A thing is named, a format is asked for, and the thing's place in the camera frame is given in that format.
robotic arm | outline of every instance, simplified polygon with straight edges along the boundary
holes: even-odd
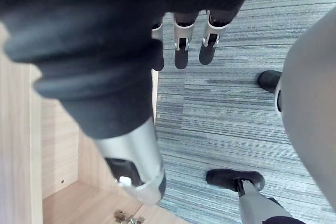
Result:
[[[5,45],[11,60],[41,70],[36,91],[61,102],[95,141],[120,186],[138,200],[156,204],[165,191],[152,118],[151,69],[163,67],[158,20],[165,12],[174,12],[178,21],[205,9],[221,13],[213,18],[209,12],[209,24],[222,25],[218,19],[227,24],[243,2],[0,0],[0,20],[11,36]],[[214,31],[206,30],[205,47],[218,42]],[[186,37],[178,32],[175,37],[186,55]],[[185,64],[181,58],[176,62]]]

gray carpet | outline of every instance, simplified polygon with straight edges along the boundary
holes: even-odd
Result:
[[[174,67],[172,16],[164,19],[165,67],[159,75],[157,134],[167,173],[161,206],[191,223],[241,223],[234,192],[206,184],[211,168],[257,170],[263,193],[307,224],[336,215],[300,162],[257,75],[281,70],[286,52],[336,0],[247,0],[216,50],[198,61],[205,13],[197,19],[185,70]]]

wooden panel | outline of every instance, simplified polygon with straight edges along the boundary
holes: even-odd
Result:
[[[0,223],[41,224],[40,101],[30,88],[36,70],[2,52],[0,24]]]
[[[154,118],[156,112],[156,95],[158,92],[158,75],[158,72],[152,72]],[[128,195],[122,191],[114,181],[108,166],[101,157],[93,141],[82,132],[79,136],[78,162],[78,180],[80,182],[128,197]]]
[[[56,100],[42,100],[43,198],[78,179],[79,127]]]
[[[159,206],[143,205],[134,215],[145,218],[144,224],[188,224],[189,222],[173,215]]]
[[[43,200],[44,224],[113,224],[114,212],[135,213],[133,199],[76,182]]]

robotic finger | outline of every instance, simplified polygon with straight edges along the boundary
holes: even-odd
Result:
[[[203,65],[208,65],[212,62],[219,39],[231,22],[231,20],[228,21],[225,15],[219,11],[207,10],[206,13],[207,20],[199,53],[199,60]]]
[[[188,49],[197,16],[198,12],[174,13],[175,66],[178,69],[184,69],[188,64]]]

door hinge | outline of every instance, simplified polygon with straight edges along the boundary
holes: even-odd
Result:
[[[143,224],[145,221],[145,219],[142,217],[135,218],[133,215],[130,215],[121,210],[115,211],[114,217],[116,222],[120,224]]]

